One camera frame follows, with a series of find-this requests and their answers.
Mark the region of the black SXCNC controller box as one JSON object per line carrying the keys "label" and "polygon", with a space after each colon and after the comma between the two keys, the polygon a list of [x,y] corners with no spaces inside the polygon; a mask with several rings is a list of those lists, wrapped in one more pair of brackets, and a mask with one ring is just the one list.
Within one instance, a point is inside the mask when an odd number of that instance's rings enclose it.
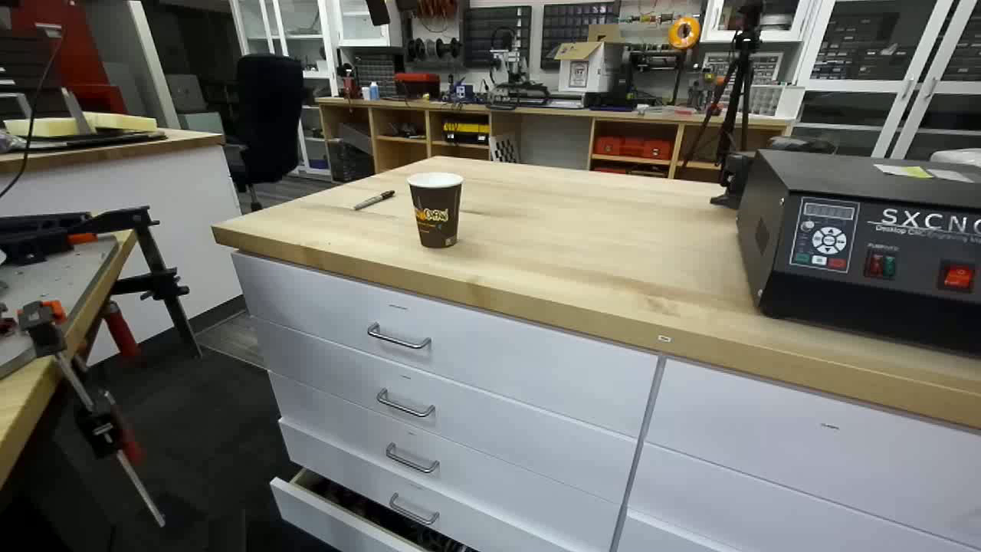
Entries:
{"label": "black SXCNC controller box", "polygon": [[767,317],[981,349],[981,171],[760,150],[738,250]]}

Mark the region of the side workbench with tools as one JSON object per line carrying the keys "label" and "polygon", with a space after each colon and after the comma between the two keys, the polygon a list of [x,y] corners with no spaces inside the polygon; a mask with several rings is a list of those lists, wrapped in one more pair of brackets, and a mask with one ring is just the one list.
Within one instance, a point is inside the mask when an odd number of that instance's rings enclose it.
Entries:
{"label": "side workbench with tools", "polygon": [[4,219],[4,426],[0,485],[10,481],[56,390],[68,384],[83,405],[83,437],[99,458],[142,485],[135,435],[105,395],[81,380],[88,337],[108,325],[118,349],[135,354],[115,294],[164,299],[176,335],[200,353],[177,269],[164,262],[149,205],[103,213],[14,213]]}

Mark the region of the brown paper coffee cup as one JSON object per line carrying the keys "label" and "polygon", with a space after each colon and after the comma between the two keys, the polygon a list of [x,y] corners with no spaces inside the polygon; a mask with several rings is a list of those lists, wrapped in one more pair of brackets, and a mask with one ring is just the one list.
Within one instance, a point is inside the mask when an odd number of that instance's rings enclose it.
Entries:
{"label": "brown paper coffee cup", "polygon": [[423,247],[451,247],[459,227],[464,178],[456,171],[416,171],[407,178]]}

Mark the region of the wooden shelf workbench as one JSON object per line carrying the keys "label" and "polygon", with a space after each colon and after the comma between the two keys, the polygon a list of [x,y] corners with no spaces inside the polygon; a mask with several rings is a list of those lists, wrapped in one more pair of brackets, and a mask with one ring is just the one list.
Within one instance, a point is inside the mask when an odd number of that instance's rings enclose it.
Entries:
{"label": "wooden shelf workbench", "polygon": [[326,144],[361,147],[373,171],[468,156],[588,171],[716,182],[720,119],[677,109],[489,108],[318,97]]}

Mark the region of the white drawer cabinet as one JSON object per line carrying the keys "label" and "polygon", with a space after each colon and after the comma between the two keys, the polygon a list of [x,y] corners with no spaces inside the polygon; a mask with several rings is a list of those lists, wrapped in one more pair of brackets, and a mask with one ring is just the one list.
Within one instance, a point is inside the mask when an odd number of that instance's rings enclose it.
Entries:
{"label": "white drawer cabinet", "polygon": [[289,458],[338,550],[981,552],[981,435],[243,255]]}

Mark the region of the red black bar clamp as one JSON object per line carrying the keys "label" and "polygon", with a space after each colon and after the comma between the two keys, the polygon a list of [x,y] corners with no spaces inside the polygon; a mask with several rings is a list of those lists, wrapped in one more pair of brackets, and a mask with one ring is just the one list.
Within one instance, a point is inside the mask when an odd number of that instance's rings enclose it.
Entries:
{"label": "red black bar clamp", "polygon": [[92,395],[88,387],[81,376],[77,357],[68,353],[68,337],[63,325],[56,322],[56,308],[47,299],[30,299],[19,308],[19,327],[30,341],[38,354],[53,354],[63,376],[72,384],[74,395],[81,398],[77,411],[77,429],[88,442],[95,458],[115,458],[142,498],[144,508],[151,512],[158,526],[165,526],[165,512],[151,498],[144,479],[137,474],[133,453],[128,453],[128,435],[115,411],[115,400],[108,395]]}

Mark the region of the black office chair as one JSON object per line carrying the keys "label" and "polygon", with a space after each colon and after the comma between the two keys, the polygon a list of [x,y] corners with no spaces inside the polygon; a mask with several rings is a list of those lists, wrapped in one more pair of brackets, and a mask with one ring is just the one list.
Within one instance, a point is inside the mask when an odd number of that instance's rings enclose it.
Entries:
{"label": "black office chair", "polygon": [[272,183],[299,165],[299,119],[304,105],[304,66],[289,55],[243,55],[239,86],[239,165],[231,167],[239,190]]}

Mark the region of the black marker pen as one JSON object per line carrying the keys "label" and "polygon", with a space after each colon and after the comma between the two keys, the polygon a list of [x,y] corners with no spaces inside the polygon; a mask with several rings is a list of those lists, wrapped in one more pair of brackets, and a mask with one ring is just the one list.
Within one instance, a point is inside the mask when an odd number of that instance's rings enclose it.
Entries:
{"label": "black marker pen", "polygon": [[361,199],[360,205],[353,205],[353,210],[364,210],[364,208],[381,205],[394,195],[397,195],[397,190],[373,194],[373,195]]}

